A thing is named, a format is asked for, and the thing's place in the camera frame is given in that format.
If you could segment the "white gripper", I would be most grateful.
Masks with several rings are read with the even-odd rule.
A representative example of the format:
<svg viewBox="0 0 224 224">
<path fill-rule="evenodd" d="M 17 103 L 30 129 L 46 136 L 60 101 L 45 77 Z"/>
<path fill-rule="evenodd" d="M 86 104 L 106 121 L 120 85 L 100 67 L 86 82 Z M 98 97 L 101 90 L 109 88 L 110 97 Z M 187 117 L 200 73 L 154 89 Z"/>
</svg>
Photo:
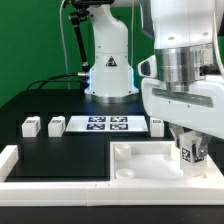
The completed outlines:
<svg viewBox="0 0 224 224">
<path fill-rule="evenodd" d="M 170 92 L 157 79 L 154 55 L 139 63 L 138 73 L 143 77 L 141 91 L 147 115 L 170 123 L 169 130 L 177 148 L 183 127 L 198 131 L 196 161 L 203 161 L 211 136 L 224 139 L 224 78 L 207 75 L 192 83 L 188 92 Z"/>
</svg>

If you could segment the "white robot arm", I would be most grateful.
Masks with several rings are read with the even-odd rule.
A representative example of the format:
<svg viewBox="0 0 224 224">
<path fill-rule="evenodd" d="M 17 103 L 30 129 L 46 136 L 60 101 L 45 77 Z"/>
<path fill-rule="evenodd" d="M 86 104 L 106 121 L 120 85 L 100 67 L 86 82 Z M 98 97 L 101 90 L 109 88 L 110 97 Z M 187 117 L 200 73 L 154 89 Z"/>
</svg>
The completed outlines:
<svg viewBox="0 0 224 224">
<path fill-rule="evenodd" d="M 210 138 L 224 139 L 224 67 L 217 33 L 224 0 L 139 0 L 143 32 L 154 40 L 154 54 L 141 93 L 148 115 L 167 121 L 184 163 L 200 164 Z M 113 18 L 111 6 L 92 3 L 95 64 L 85 94 L 99 102 L 122 102 L 136 93 L 128 71 L 127 29 Z"/>
</svg>

